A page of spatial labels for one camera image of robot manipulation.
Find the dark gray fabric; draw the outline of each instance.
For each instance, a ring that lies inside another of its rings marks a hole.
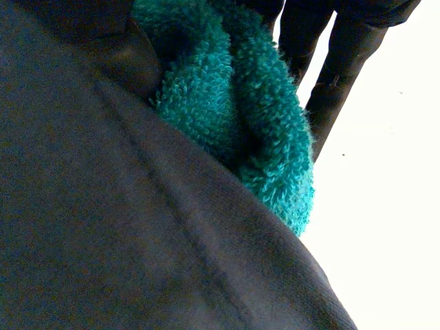
[[[355,329],[301,242],[0,0],[0,329]]]
[[[122,33],[134,0],[13,0],[64,42]]]

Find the turquoise terry cloth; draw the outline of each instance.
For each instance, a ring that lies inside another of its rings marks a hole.
[[[153,101],[162,119],[299,236],[314,195],[311,135],[260,16],[227,0],[137,0],[132,15],[166,70]]]

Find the teal towel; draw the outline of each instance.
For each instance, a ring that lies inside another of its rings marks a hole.
[[[132,15],[166,70],[157,113],[299,236],[314,195],[311,135],[260,16],[228,0],[137,0]]]

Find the dark clothing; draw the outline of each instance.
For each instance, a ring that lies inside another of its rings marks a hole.
[[[0,17],[0,329],[355,329],[225,168],[6,0]]]
[[[384,40],[389,27],[405,22],[421,0],[286,0],[280,22],[279,48],[299,85],[309,68],[318,39],[333,11],[338,13],[329,53],[306,110],[317,160],[331,128],[366,60]],[[239,0],[263,16],[273,32],[281,1]]]
[[[286,6],[326,14],[338,14],[377,28],[389,28],[408,20],[421,0],[286,0]],[[237,0],[260,13],[265,21],[278,17],[283,0]]]
[[[13,0],[35,15],[60,40],[87,42],[122,33],[134,0]]]

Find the white wall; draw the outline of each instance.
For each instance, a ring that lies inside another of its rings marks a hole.
[[[423,0],[389,30],[316,163],[302,241],[361,330],[440,330],[439,16],[440,1]],[[333,22],[298,90],[303,106]]]

